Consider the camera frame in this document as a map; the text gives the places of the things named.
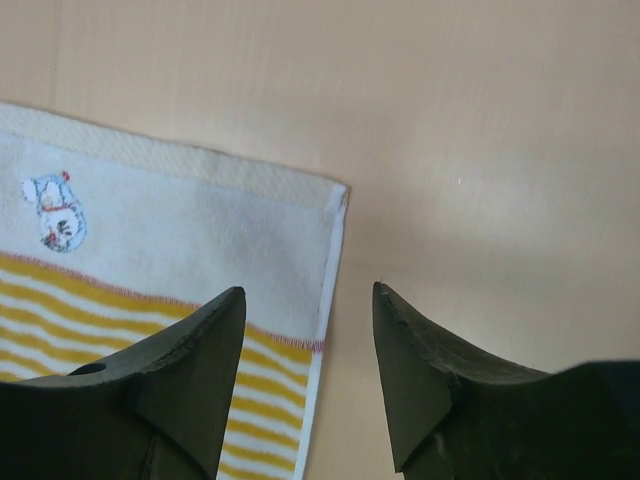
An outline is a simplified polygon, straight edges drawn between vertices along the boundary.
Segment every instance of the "embroidered dog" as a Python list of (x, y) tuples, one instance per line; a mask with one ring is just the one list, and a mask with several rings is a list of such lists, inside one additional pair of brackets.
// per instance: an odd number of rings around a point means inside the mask
[(84, 210), (68, 182), (67, 172), (22, 182), (22, 194), (40, 218), (40, 241), (59, 253), (72, 252), (87, 236)]

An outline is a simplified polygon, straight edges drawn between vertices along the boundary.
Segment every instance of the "cartoon character patch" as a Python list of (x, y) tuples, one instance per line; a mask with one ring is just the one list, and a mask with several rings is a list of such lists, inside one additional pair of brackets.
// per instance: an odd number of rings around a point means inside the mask
[(40, 241), (54, 252), (69, 253), (87, 236), (82, 205), (68, 185), (69, 174), (45, 175), (22, 182), (22, 194), (40, 218)]

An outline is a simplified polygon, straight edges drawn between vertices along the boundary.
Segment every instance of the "light wood surface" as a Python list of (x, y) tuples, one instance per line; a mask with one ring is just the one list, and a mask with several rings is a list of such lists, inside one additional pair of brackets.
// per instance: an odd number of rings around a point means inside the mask
[(640, 356), (640, 2), (0, 0), (0, 99), (353, 187), (307, 478), (391, 479), (382, 278), (542, 369)]

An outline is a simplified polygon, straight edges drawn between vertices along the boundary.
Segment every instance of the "cloth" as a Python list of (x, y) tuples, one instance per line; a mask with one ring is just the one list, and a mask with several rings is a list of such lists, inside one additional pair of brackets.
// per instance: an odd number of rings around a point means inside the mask
[(302, 478), (343, 185), (0, 104), (0, 198), (0, 378), (69, 373), (240, 285), (218, 478)]

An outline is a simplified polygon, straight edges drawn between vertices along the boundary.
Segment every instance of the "striped fabric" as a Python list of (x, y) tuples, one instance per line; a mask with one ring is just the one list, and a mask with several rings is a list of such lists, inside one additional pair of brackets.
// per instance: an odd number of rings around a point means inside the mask
[[(0, 252), (0, 379), (66, 374), (195, 310)], [(220, 479), (290, 479), (313, 352), (247, 325)]]

